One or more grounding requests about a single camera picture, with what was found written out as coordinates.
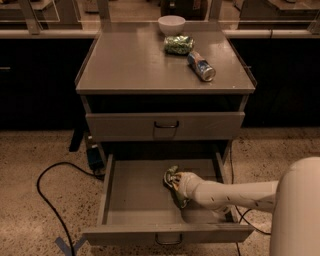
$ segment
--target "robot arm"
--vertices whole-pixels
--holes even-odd
[[[278,181],[226,185],[205,181],[190,172],[181,172],[178,193],[213,211],[231,205],[273,212]]]
[[[279,182],[225,185],[177,167],[165,173],[164,181],[180,201],[195,200],[213,211],[238,205],[271,212],[270,256],[319,255],[320,157],[295,162]]]

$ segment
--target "closed drawer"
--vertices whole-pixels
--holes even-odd
[[[238,135],[243,112],[87,114],[95,141],[224,140]]]

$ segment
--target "terrazzo floor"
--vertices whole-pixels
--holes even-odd
[[[64,255],[55,243],[67,237],[53,211],[37,193],[36,182],[48,166],[70,161],[89,171],[86,148],[69,152],[72,131],[0,131],[0,255]],[[233,142],[235,183],[279,179],[290,164],[320,156],[319,128],[243,128]],[[225,170],[230,178],[230,159]],[[71,166],[57,166],[41,180],[41,190],[52,202],[71,233],[95,226],[102,182]],[[252,211],[247,219],[270,231],[271,215]],[[241,255],[268,255],[269,237],[253,232],[239,244]],[[213,255],[236,256],[236,245],[91,246],[85,242],[77,255]]]

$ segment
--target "drawer handle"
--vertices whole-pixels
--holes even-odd
[[[174,125],[160,125],[160,124],[157,124],[157,122],[155,121],[154,122],[154,127],[156,127],[156,128],[178,128],[179,127],[179,121],[177,121],[176,124],[174,124]]]
[[[158,238],[158,234],[156,234],[156,243],[159,245],[177,245],[177,244],[181,244],[182,243],[182,234],[180,234],[179,236],[179,240],[178,241],[174,241],[174,242],[160,242],[159,238]]]

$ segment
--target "open drawer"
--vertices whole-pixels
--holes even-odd
[[[223,179],[214,159],[119,160],[108,156],[97,227],[83,231],[91,245],[172,245],[243,242],[253,231],[235,215],[217,214],[190,201],[179,209],[163,175],[172,165],[205,179]]]

